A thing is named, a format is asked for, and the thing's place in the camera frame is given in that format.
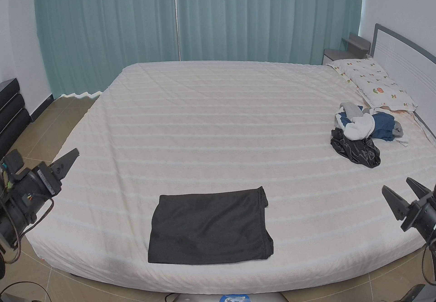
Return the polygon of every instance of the bed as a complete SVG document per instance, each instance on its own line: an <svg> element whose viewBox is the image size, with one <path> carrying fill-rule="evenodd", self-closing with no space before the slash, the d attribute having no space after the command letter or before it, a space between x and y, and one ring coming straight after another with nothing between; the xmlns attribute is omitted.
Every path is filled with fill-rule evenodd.
<svg viewBox="0 0 436 302"><path fill-rule="evenodd" d="M398 112L409 145L375 140L381 165L352 164L330 146L334 114L344 101L363 103L329 66L128 66L63 145L59 156L77 147L80 157L54 210L27 237L56 268L151 291L274 292L368 273L424 244L416 230L400 229L381 188L412 200L407 176L433 187L436 148L413 114ZM160 194L259 186L269 201L269 259L206 266L147 262Z"/></svg>

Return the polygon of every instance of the white headboard panel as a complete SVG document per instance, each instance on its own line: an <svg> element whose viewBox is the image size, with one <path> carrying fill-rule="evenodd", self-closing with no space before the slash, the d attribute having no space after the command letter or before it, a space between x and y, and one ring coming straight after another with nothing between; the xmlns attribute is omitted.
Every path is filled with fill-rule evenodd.
<svg viewBox="0 0 436 302"><path fill-rule="evenodd" d="M417 103L417 117L436 134L436 57L416 43L375 24L371 56Z"/></svg>

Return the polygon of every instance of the gray nightstand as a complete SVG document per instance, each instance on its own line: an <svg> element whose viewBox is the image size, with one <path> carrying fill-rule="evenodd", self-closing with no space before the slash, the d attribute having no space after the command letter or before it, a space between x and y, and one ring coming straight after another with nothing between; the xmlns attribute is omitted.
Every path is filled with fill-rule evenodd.
<svg viewBox="0 0 436 302"><path fill-rule="evenodd" d="M340 59L363 59L371 48L371 42L351 32L342 42L347 44L347 50L324 49L323 65Z"/></svg>

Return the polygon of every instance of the gray headboard frame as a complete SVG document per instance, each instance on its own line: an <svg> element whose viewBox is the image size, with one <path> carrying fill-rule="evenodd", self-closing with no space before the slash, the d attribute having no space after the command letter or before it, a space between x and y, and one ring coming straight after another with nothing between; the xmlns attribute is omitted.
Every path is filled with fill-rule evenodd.
<svg viewBox="0 0 436 302"><path fill-rule="evenodd" d="M392 30L388 29L387 27L384 27L380 24L375 24L375 27L374 27L374 36L372 39L371 52L370 52L370 55L372 57L374 56L375 45L377 43L377 34L378 34L379 30L389 34L390 36L398 39L399 41L403 42L404 44L408 45L409 47L415 49L418 53L424 55L428 60L430 60L431 62L436 64L436 56L434 56L433 54L430 54L427 50L425 50L421 46L417 45L416 43L412 42L411 40L407 39L406 37L401 36L400 34L396 33L395 31L392 31ZM436 135L435 135L436 132L434 133L433 131L431 131L431 129L427 126L427 124L421 119L421 117L416 112L415 112L415 115L420 120L420 122L422 122L422 124L424 124L425 127L436 138Z"/></svg>

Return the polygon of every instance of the gray sock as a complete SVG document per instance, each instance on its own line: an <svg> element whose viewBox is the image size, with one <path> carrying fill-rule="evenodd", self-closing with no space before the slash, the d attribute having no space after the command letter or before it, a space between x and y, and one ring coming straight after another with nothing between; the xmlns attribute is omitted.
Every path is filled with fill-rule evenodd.
<svg viewBox="0 0 436 302"><path fill-rule="evenodd" d="M351 120L353 117L362 117L363 113L360 108L354 103L341 103L339 108L343 107L347 118Z"/></svg>
<svg viewBox="0 0 436 302"><path fill-rule="evenodd" d="M392 130L392 135L394 137L402 137L404 132L403 132L403 128L401 127L401 124L396 120L394 121L394 123L395 125L394 125L394 129Z"/></svg>

